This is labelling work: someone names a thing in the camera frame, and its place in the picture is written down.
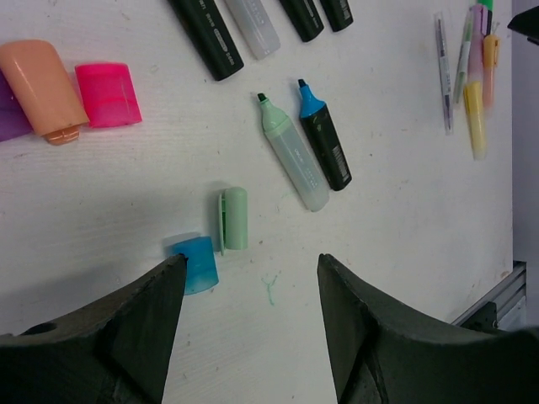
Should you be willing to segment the purple black highlighter pen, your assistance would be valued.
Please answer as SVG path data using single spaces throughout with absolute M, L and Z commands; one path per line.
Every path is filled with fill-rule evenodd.
M 313 0 L 280 0 L 302 42 L 314 40 L 324 29 Z

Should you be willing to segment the mint green highlighter cap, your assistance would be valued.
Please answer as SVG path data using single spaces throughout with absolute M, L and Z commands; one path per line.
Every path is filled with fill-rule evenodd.
M 224 189 L 218 198 L 221 255 L 248 248 L 248 193 L 241 187 Z

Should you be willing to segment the orange black highlighter pen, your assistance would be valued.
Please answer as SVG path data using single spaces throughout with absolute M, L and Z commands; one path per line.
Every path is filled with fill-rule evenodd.
M 353 24 L 348 0 L 320 0 L 333 32 L 339 32 Z

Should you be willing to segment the pink highlighter cap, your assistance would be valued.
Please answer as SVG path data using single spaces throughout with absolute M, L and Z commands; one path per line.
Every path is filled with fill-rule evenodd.
M 79 64 L 75 66 L 75 75 L 91 128 L 142 122 L 131 73 L 125 63 Z

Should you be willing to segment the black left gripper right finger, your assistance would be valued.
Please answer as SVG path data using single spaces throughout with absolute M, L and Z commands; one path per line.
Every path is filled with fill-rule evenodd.
M 437 320 L 329 254 L 318 286 L 340 403 L 536 403 L 538 331 L 480 332 Z

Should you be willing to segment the purple highlighter cap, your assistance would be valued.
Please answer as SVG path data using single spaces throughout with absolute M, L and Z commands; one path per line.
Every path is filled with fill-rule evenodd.
M 27 135 L 32 127 L 3 74 L 0 75 L 0 141 Z

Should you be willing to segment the black pink highlighter pen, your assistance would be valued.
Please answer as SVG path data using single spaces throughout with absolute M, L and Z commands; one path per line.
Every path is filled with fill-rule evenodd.
M 168 0 L 168 4 L 216 81 L 243 69 L 243 59 L 213 0 Z

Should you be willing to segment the mint green highlighter pen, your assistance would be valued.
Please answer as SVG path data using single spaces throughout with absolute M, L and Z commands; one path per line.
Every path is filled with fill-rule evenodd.
M 329 188 L 315 158 L 291 118 L 264 93 L 258 93 L 257 97 L 264 136 L 306 208 L 311 212 L 320 211 L 329 201 Z

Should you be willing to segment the peach highlighter cap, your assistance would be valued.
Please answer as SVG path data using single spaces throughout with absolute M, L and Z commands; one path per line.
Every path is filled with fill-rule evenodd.
M 1 45 L 1 72 L 37 136 L 53 146 L 78 139 L 89 118 L 50 42 L 16 40 Z

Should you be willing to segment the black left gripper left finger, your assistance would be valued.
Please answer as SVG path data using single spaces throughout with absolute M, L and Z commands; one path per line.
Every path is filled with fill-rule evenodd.
M 163 399 L 187 259 L 65 316 L 1 337 L 3 403 L 159 403 Z

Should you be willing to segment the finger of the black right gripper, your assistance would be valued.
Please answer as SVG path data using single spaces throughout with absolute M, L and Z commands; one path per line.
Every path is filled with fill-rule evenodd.
M 539 45 L 539 7 L 516 14 L 509 22 L 508 29 L 524 35 L 529 42 Z

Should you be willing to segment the blue highlighter cap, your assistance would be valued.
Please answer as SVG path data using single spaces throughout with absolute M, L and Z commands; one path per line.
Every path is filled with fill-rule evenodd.
M 195 295 L 210 290 L 219 283 L 214 248 L 208 236 L 194 237 L 168 247 L 169 255 L 186 258 L 184 293 Z

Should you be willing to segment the yellow pastel highlighter pen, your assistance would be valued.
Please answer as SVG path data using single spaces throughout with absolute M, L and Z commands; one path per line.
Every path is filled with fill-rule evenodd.
M 487 138 L 483 110 L 483 87 L 480 81 L 473 81 L 465 85 L 464 102 L 473 159 L 483 160 L 487 154 Z

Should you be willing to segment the blue highlighter pen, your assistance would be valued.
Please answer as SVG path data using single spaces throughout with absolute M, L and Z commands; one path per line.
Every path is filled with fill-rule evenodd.
M 343 190 L 352 180 L 327 104 L 316 98 L 310 86 L 298 80 L 302 96 L 300 122 L 307 140 L 333 191 Z

